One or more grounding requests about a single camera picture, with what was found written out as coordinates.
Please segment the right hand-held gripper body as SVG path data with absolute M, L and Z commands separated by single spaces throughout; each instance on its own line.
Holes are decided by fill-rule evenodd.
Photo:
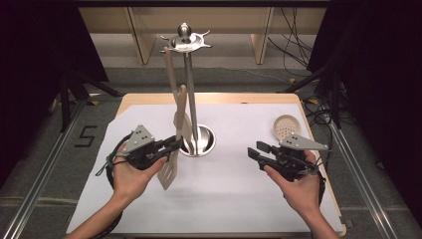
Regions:
M 272 147 L 272 155 L 276 159 L 270 159 L 268 165 L 290 182 L 305 174 L 318 173 L 318 165 L 307 161 L 306 150 L 328 150 L 326 144 L 295 133 L 282 139 L 278 146 L 272 145 Z

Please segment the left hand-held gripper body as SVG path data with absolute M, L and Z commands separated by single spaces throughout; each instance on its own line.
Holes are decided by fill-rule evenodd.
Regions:
M 155 137 L 143 124 L 126 135 L 113 154 L 113 165 L 128 163 L 138 170 L 160 170 L 165 162 L 166 156 L 159 154 Z

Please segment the beige slotted turner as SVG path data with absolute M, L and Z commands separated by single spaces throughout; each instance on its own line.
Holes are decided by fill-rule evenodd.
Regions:
M 187 90 L 184 85 L 182 85 L 179 91 L 176 94 L 177 99 L 177 111 L 174 117 L 174 125 L 176 128 L 176 140 L 183 142 L 182 140 L 182 128 L 185 116 L 186 100 L 187 100 Z M 161 170 L 157 173 L 157 177 L 161 183 L 161 186 L 164 190 L 167 190 L 177 174 L 177 157 L 179 149 L 175 149 L 169 155 L 168 161 L 163 165 Z

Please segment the beige skimmer spoon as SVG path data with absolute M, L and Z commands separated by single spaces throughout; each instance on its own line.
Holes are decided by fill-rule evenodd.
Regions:
M 281 115 L 273 123 L 273 132 L 278 140 L 282 140 L 292 133 L 300 133 L 299 121 L 291 115 Z

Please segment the steel utensil stand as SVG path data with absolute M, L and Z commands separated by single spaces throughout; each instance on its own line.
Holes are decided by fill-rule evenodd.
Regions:
M 191 122 L 191 141 L 193 143 L 194 149 L 193 154 L 188 154 L 186 152 L 186 147 L 184 146 L 183 139 L 183 144 L 180 147 L 180 152 L 190 157 L 203 156 L 209 153 L 215 146 L 215 134 L 211 128 L 206 125 L 199 124 L 197 122 L 191 53 L 207 46 L 204 42 L 204 36 L 209 34 L 209 32 L 206 32 L 204 34 L 193 33 L 187 23 L 180 24 L 177 29 L 177 32 L 178 34 L 175 35 L 173 38 L 163 39 L 168 42 L 168 45 L 166 47 L 169 48 L 171 53 L 182 53 L 184 59 L 186 77 L 185 86 L 187 89 L 187 106 L 185 112 L 189 116 Z

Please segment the person's right hand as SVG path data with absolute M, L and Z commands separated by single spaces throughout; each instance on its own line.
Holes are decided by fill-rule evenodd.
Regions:
M 319 177 L 317 174 L 306 174 L 299 180 L 289 182 L 277 171 L 266 165 L 264 170 L 281 188 L 288 204 L 303 218 L 316 219 L 321 217 L 319 209 Z

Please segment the person's left hand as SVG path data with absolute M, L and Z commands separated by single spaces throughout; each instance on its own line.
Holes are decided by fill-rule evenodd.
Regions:
M 150 179 L 163 167 L 167 157 L 158 159 L 145 170 L 133 167 L 124 157 L 116 156 L 113 163 L 113 194 L 111 201 L 115 204 L 130 204 L 146 189 Z

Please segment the black metal stand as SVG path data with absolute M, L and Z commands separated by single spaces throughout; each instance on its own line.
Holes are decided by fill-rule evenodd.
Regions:
M 327 96 L 330 95 L 329 114 L 334 125 L 341 128 L 339 119 L 339 95 L 340 95 L 340 80 L 338 70 L 334 67 L 324 66 L 319 70 L 312 73 L 310 76 L 305 77 L 299 83 L 294 84 L 283 90 L 283 94 L 293 93 L 302 87 L 308 85 L 314 80 L 319 80 L 315 92 L 317 95 Z
M 69 100 L 69 93 L 72 93 L 77 101 L 86 101 L 90 95 L 85 87 L 85 84 L 89 84 L 113 97 L 122 97 L 122 93 L 101 82 L 93 80 L 86 74 L 78 71 L 65 72 L 60 80 L 62 131 L 65 131 L 71 124 L 71 105 Z

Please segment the black curtain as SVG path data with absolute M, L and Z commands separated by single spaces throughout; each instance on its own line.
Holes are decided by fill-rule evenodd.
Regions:
M 61 65 L 107 80 L 77 7 L 27 1 L 0 0 L 0 187 L 59 93 Z
M 309 69 L 321 68 L 361 10 L 340 71 L 354 115 L 422 228 L 422 0 L 330 0 Z

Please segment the aluminium floor rail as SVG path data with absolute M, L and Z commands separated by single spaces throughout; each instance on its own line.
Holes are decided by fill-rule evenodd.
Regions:
M 375 195 L 343 132 L 337 128 L 334 122 L 330 122 L 328 125 L 381 237 L 383 239 L 398 239 L 391 220 Z
M 26 155 L 12 170 L 0 189 L 0 239 L 18 239 L 42 194 L 66 143 L 73 132 L 85 102 L 71 105 L 71 119 L 59 129 L 53 118 L 47 118 Z

